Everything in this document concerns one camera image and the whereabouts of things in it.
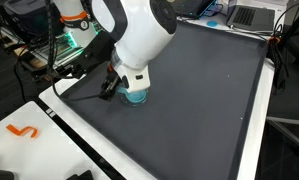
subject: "laptop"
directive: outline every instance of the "laptop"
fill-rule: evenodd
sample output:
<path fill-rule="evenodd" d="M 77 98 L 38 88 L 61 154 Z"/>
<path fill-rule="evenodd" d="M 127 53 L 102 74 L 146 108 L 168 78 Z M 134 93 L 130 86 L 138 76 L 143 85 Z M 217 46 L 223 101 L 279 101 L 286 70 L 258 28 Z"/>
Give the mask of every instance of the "laptop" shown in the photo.
<path fill-rule="evenodd" d="M 275 11 L 264 8 L 236 5 L 237 0 L 229 0 L 229 27 L 249 31 L 273 31 Z"/>
<path fill-rule="evenodd" d="M 171 3 L 177 16 L 199 18 L 201 17 L 216 0 L 176 0 Z"/>

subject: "gray mat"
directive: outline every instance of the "gray mat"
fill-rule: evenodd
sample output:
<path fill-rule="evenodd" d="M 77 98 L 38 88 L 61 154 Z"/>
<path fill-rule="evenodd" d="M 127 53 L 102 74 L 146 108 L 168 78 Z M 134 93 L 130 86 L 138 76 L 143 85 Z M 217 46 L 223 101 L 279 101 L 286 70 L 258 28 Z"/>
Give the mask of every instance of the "gray mat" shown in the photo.
<path fill-rule="evenodd" d="M 128 107 L 118 94 L 67 104 L 158 179 L 235 179 L 265 44 L 179 23 L 149 64 L 145 104 Z M 94 95 L 105 76 L 98 68 L 63 95 Z"/>

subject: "black chair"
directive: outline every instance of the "black chair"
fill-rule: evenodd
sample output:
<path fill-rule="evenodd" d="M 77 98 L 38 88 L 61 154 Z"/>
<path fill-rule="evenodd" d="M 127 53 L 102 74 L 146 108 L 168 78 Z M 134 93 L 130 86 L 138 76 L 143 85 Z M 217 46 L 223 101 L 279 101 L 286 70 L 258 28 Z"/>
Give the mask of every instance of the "black chair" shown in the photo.
<path fill-rule="evenodd" d="M 281 123 L 299 125 L 299 37 L 288 43 L 294 60 L 289 63 L 290 77 L 286 89 L 280 95 L 272 95 L 269 103 L 267 122 L 284 134 L 299 148 L 299 138 Z"/>

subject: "white table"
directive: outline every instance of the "white table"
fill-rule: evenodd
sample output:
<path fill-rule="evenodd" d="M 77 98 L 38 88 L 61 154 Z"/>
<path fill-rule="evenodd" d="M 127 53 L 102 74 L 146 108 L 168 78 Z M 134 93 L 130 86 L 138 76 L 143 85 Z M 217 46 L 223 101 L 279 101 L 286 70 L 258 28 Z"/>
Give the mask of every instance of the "white table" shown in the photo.
<path fill-rule="evenodd" d="M 32 126 L 38 130 L 16 136 L 6 129 Z M 11 171 L 20 180 L 65 180 L 91 170 L 94 179 L 109 177 L 45 114 L 29 102 L 0 121 L 0 170 Z"/>
<path fill-rule="evenodd" d="M 274 9 L 276 11 L 276 20 L 286 9 L 285 6 L 267 4 L 254 0 L 244 0 L 238 4 Z M 200 20 L 194 20 L 189 22 L 201 26 L 207 26 L 206 23 L 210 20 L 218 22 L 218 26 L 214 28 L 221 30 L 229 30 L 229 28 L 225 25 L 226 18 L 222 15 L 217 15 L 215 17 L 210 18 L 202 18 Z M 273 75 L 274 70 L 272 68 L 271 61 L 269 59 L 266 59 L 262 68 L 256 98 L 254 101 L 254 107 L 252 110 L 247 136 L 245 140 L 245 146 L 240 162 L 240 168 L 237 178 L 239 180 L 252 180 L 255 178 L 262 135 L 266 121 L 266 114 L 269 105 L 269 97 L 271 93 Z M 61 93 L 76 82 L 77 80 L 61 80 L 56 84 L 56 87 L 59 93 Z M 115 145 L 109 142 L 97 130 L 91 127 L 75 112 L 68 108 L 62 101 L 60 101 L 54 95 L 51 88 L 41 93 L 39 97 L 51 109 L 53 109 L 69 126 L 71 126 L 80 136 L 82 136 L 114 168 L 116 168 L 125 178 L 155 179 L 151 174 L 145 171 L 131 158 L 129 158 L 121 150 L 119 150 Z"/>

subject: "black work surface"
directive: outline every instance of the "black work surface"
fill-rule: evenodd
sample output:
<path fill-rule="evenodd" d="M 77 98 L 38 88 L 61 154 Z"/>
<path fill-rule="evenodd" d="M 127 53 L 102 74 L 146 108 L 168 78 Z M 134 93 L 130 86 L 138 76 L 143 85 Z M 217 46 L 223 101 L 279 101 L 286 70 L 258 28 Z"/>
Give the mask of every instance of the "black work surface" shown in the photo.
<path fill-rule="evenodd" d="M 265 48 L 260 40 L 179 23 L 149 64 L 143 105 L 128 107 L 118 94 L 111 102 L 66 103 L 158 179 L 235 179 Z M 94 95 L 105 76 L 97 68 L 63 95 Z"/>

